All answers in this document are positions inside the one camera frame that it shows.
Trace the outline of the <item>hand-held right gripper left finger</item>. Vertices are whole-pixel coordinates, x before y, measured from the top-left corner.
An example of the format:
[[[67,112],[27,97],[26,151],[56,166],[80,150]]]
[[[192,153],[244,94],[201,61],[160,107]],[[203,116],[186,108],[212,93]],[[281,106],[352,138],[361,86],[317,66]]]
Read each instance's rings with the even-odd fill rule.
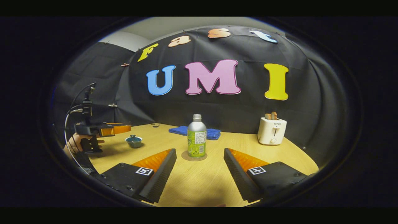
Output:
[[[168,149],[134,164],[119,163],[99,175],[106,186],[136,200],[158,203],[177,156]]]

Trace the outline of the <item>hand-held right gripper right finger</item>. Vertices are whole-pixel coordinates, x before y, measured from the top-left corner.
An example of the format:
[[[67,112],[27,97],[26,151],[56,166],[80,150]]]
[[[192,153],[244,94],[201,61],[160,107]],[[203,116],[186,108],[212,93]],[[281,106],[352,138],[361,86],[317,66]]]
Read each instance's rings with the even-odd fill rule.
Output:
[[[242,199],[249,203],[279,196],[309,178],[281,161],[268,163],[231,148],[225,148],[224,161]]]

